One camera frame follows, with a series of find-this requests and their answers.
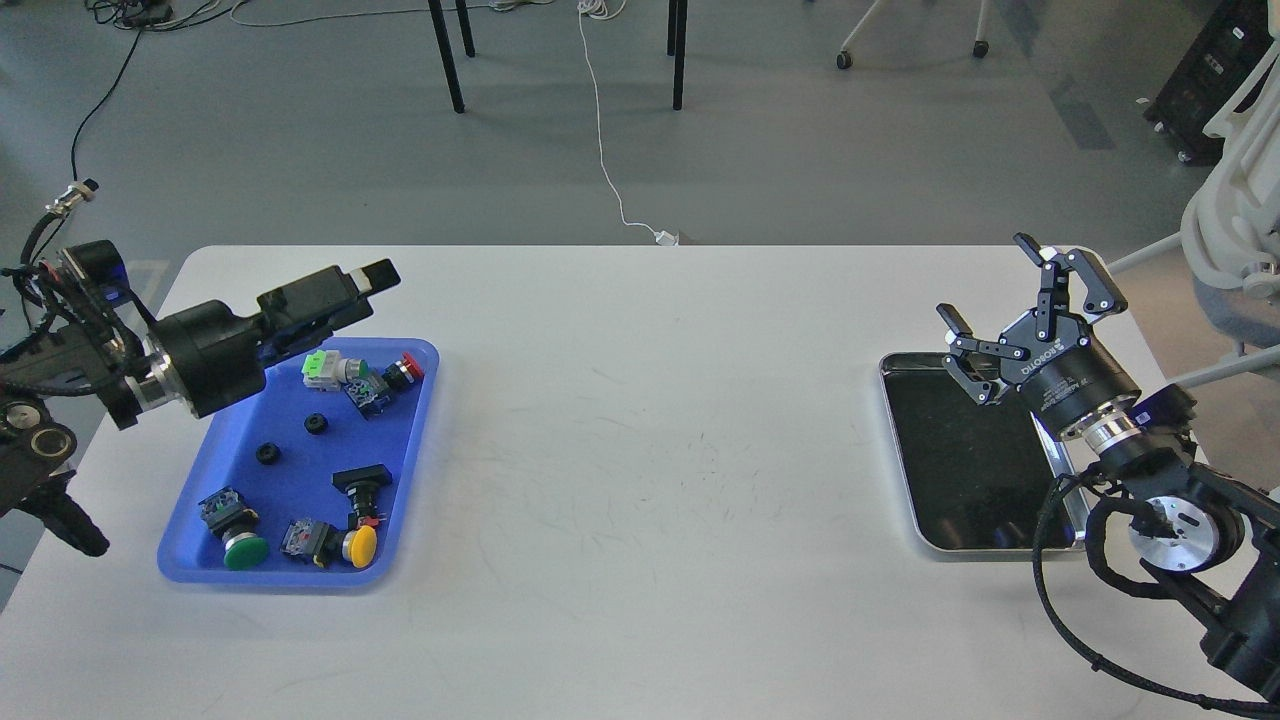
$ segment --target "yellow button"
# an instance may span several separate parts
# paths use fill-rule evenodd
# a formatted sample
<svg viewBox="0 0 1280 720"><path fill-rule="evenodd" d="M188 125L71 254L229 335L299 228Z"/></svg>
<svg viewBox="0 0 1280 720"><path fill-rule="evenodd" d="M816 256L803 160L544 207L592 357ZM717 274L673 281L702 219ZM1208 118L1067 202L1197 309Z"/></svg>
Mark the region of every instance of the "yellow button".
<svg viewBox="0 0 1280 720"><path fill-rule="evenodd" d="M347 536L344 555L356 569L366 568L374 561L374 551L378 550L378 533L369 525L362 525L356 532Z"/></svg>

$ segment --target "chair leg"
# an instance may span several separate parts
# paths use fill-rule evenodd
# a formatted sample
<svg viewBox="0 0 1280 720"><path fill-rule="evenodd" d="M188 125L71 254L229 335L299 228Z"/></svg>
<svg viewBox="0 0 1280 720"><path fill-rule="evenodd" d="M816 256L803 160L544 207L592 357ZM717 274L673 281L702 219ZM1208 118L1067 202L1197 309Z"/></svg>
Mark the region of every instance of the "chair leg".
<svg viewBox="0 0 1280 720"><path fill-rule="evenodd" d="M1181 247L1181 245L1183 245L1183 236L1181 233L1175 232L1174 234L1164 240L1158 240L1156 242L1152 242L1147 247L1135 250L1125 255L1124 258L1116 260L1115 263L1107 263L1107 270L1110 270L1112 274L1123 273L1129 268L1133 268L1134 265L1140 265L1142 263L1151 260L1156 255L1169 252L1175 247Z"/></svg>
<svg viewBox="0 0 1280 720"><path fill-rule="evenodd" d="M973 56L986 58L991 44L987 42L987 19L991 17L991 0L982 0L978 6L978 33L973 38Z"/></svg>
<svg viewBox="0 0 1280 720"><path fill-rule="evenodd" d="M466 50L467 58L475 58L476 45L471 41L471 15L467 14L467 0L453 0L453 8L458 12L458 26L462 28L462 49Z"/></svg>
<svg viewBox="0 0 1280 720"><path fill-rule="evenodd" d="M440 63L444 64L444 79L449 83L449 97L454 113L466 113L462 102L462 87L458 86L458 68L453 65L453 47L449 46L449 29L444 26L444 9L440 0L428 0L431 10L431 24L435 26L435 44L440 46Z"/></svg>
<svg viewBox="0 0 1280 720"><path fill-rule="evenodd" d="M849 37L845 38L845 42L840 45L840 53L836 54L837 68L847 70L849 67L852 64L852 58L849 54L849 47L852 46L854 40L858 37L858 33L861 32L864 27L867 27L867 23L869 23L870 19L874 18L884 8L886 3L888 3L888 0L876 0L874 3L872 3L872 6L867 10L867 13L861 17L861 19L858 20L858 24L854 26L854 31L849 33Z"/></svg>
<svg viewBox="0 0 1280 720"><path fill-rule="evenodd" d="M1213 380L1221 380L1222 378L1230 378L1231 375L1239 375L1240 373L1257 373L1262 370L1262 374L1270 377L1267 369L1275 365L1280 365L1280 346L1258 350L1248 355L1228 355L1219 360L1216 365L1192 370L1190 373L1171 378L1169 382L1178 383L1184 388L1192 388Z"/></svg>
<svg viewBox="0 0 1280 720"><path fill-rule="evenodd" d="M685 28L689 24L689 0L676 1L676 81L672 87L671 109L685 105Z"/></svg>

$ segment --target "black rubber grommet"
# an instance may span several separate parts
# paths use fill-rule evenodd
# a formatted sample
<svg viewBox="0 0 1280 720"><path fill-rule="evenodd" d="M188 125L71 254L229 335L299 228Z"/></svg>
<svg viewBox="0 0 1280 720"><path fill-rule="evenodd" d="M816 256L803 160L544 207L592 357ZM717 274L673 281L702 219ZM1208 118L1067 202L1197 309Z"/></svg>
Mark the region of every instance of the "black rubber grommet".
<svg viewBox="0 0 1280 720"><path fill-rule="evenodd" d="M308 433L317 436L329 429L329 419L320 413L312 413L307 415L306 420L302 421L302 427L306 428Z"/></svg>
<svg viewBox="0 0 1280 720"><path fill-rule="evenodd" d="M280 459L280 447L274 442L264 442L257 446L255 456L262 465L274 465L275 461Z"/></svg>

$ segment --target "blue tray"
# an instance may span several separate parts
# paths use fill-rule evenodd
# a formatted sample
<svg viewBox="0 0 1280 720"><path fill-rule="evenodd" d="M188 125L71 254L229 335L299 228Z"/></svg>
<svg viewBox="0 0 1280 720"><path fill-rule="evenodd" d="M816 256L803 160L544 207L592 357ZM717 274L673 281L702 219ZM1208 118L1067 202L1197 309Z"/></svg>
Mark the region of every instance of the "blue tray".
<svg viewBox="0 0 1280 720"><path fill-rule="evenodd" d="M378 370L407 351L422 366L425 377L398 395L381 415L366 420L347 393L302 384L305 356L269 368L262 392L219 411L209 425L156 550L156 564L170 580L342 588L371 583L390 566L406 520L403 509L408 506L440 355L431 343L407 338L330 338L321 348L365 359ZM319 436L302 427L302 420L312 413L329 419L329 428ZM274 465L262 465L255 457L264 442L280 447L280 460ZM285 528L298 518L346 529L351 502L334 489L333 473L378 464L390 470L392 484L378 493L378 510L387 519L376 528L378 551L367 568L356 570L338 559L328 569L320 569L279 551ZM271 547L261 565L228 570L223 565L221 542L200 519L200 501L224 486L239 491L261 518L256 532Z"/></svg>

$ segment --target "gray floor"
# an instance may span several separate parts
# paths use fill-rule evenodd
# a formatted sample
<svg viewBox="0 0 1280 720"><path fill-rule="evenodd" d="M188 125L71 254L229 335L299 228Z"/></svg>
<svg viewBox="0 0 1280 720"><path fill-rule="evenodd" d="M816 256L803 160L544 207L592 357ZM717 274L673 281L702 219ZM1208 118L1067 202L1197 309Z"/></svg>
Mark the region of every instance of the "gray floor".
<svg viewBox="0 0 1280 720"><path fill-rule="evenodd" d="M868 0L694 0L681 113L669 109L667 3L631 0L586 31L631 219L716 245L1004 243L1027 231L1115 259L1174 232L1207 174L1178 164L1139 99L1155 96L1215 4L997 0L979 61L977 0L902 0L841 72L836 50ZM353 6L260 0L243 17ZM425 13L270 29L221 18L145 36L84 131L81 169L102 190L60 242L111 238L156 305L182 260L212 243L652 242L621 225L598 167L572 1L471 17L465 115L449 108ZM10 254L69 181L76 126L131 41L78 3L0 6ZM1120 278L1170 375L1228 347L1188 277L1175 254ZM5 342L19 329L0 323ZM1275 484L1277 388L1236 378L1198 395L1215 462ZM54 411L88 438L91 405ZM0 520L0 562L26 562L38 530L26 520Z"/></svg>

